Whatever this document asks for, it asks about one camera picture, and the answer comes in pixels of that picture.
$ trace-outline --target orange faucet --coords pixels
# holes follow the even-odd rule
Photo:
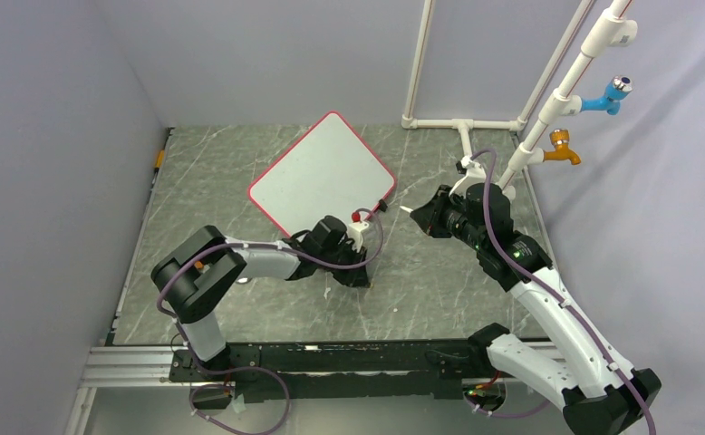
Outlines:
[[[582,163],[579,156],[568,148],[568,130],[553,130],[550,133],[550,143],[555,147],[555,151],[545,151],[545,160],[569,160],[572,165]]]

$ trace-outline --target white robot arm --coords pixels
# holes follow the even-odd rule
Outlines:
[[[615,435],[639,420],[641,404],[628,383],[648,407],[662,386],[656,374],[635,370],[597,332],[542,247],[513,229],[510,202],[499,186],[477,183],[463,190],[458,195],[440,186],[410,217],[428,236],[455,237],[471,247],[483,270],[535,317],[565,359],[565,365],[551,360],[504,326],[491,324],[469,337],[471,363],[508,373],[542,394],[577,435]]]
[[[161,260],[150,273],[160,290],[176,276],[183,265],[212,248],[178,277],[161,298],[171,305],[197,357],[203,363],[217,356],[227,357],[225,335],[219,328],[214,308],[237,280],[273,277],[286,281],[311,276],[319,267],[307,257],[332,265],[360,265],[367,250],[362,245],[362,231],[367,222],[345,225],[327,216],[312,231],[303,231],[275,242],[249,242],[223,236],[213,226],[205,226]],[[370,285],[365,266],[331,269],[333,278],[349,287]]]

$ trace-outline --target gray marble floor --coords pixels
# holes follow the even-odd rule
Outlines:
[[[397,188],[381,214],[385,247],[369,265],[373,286],[351,289],[317,272],[301,281],[257,278],[227,293],[217,308],[230,341],[292,342],[464,338],[492,322],[522,337],[544,337],[528,312],[478,266],[457,240],[422,234],[398,206],[417,207],[439,184],[458,179],[461,157],[453,130],[404,130],[396,125],[354,126],[396,174]],[[147,227],[115,334],[117,344],[168,343],[174,330],[155,309],[150,270],[206,224],[246,240],[275,240],[278,229],[246,196],[264,171],[307,126],[179,128],[169,138]],[[475,149],[493,147],[507,161],[514,146],[501,130],[472,132]],[[528,186],[514,185],[518,230],[543,242]],[[374,246],[374,239],[367,240]]]

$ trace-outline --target white whiteboard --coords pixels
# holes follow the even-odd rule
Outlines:
[[[355,209],[376,209],[394,188],[392,172],[331,111],[251,183],[248,196],[289,236],[326,215],[350,223]]]

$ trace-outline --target red border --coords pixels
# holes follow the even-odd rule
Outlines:
[[[318,120],[318,122],[316,122],[315,124],[313,124],[313,126],[310,127],[310,130],[308,130],[305,134],[303,134],[302,137],[299,138],[299,140],[297,140],[296,142],[294,142],[294,145],[292,145],[291,147],[289,147],[288,150],[286,150],[283,154],[281,154],[281,156],[280,156],[276,161],[274,161],[273,164],[270,165],[269,168],[265,169],[265,171],[262,172],[262,174],[259,175],[259,177],[256,177],[256,179],[255,179],[254,181],[252,181],[251,184],[248,185],[248,198],[251,199],[251,202],[253,202],[254,205],[255,205],[257,208],[259,208],[260,210],[262,210],[262,213],[264,213],[265,216],[267,216],[267,217],[275,224],[275,226],[278,227],[278,228],[280,228],[280,230],[283,231],[283,233],[284,233],[285,235],[287,235],[287,236],[291,236],[291,235],[288,234],[288,232],[285,230],[285,228],[281,227],[280,224],[278,224],[277,221],[275,221],[275,219],[273,219],[273,217],[270,216],[269,213],[267,213],[267,210],[265,210],[261,205],[259,205],[258,202],[256,202],[256,199],[254,199],[254,197],[251,195],[251,188],[253,188],[254,185],[255,185],[260,179],[262,179],[262,177],[264,177],[265,175],[267,175],[267,172],[269,172],[270,169],[272,169],[275,165],[277,165],[278,162],[279,162],[280,160],[282,160],[283,157],[286,156],[286,154],[289,153],[289,151],[293,150],[295,146],[299,145],[299,142],[301,142],[301,141],[304,139],[305,136],[307,136],[308,134],[310,134],[310,131],[315,130],[315,127],[317,127],[318,124],[320,124],[321,122],[323,122],[323,120],[325,120],[326,118],[328,118],[329,115],[336,115],[336,116],[338,116],[339,119],[342,120],[342,122],[344,122],[344,124],[345,124],[348,128],[350,128],[350,130],[351,130],[353,133],[355,133],[355,136],[358,138],[358,140],[361,141],[361,143],[363,144],[363,146],[366,147],[366,149],[374,156],[374,158],[377,159],[377,161],[379,161],[379,163],[380,163],[381,166],[384,168],[384,170],[386,170],[386,171],[390,174],[390,176],[392,177],[392,186],[390,186],[390,189],[387,191],[387,193],[384,194],[384,197],[383,197],[383,198],[387,198],[387,197],[392,193],[392,190],[395,189],[395,182],[396,182],[396,180],[395,180],[395,174],[392,173],[392,171],[390,170],[390,168],[388,168],[387,165],[385,165],[384,162],[381,161],[381,159],[379,158],[379,156],[376,155],[376,153],[372,150],[372,147],[370,147],[369,144],[366,143],[365,140],[363,140],[363,138],[361,137],[361,135],[358,134],[358,131],[355,131],[355,129],[353,128],[353,126],[350,125],[350,122],[347,122],[347,120],[346,120],[338,111],[329,111],[329,112],[326,113],[320,120]],[[372,212],[376,211],[377,208],[379,208],[379,202],[377,202],[377,203],[372,207]]]

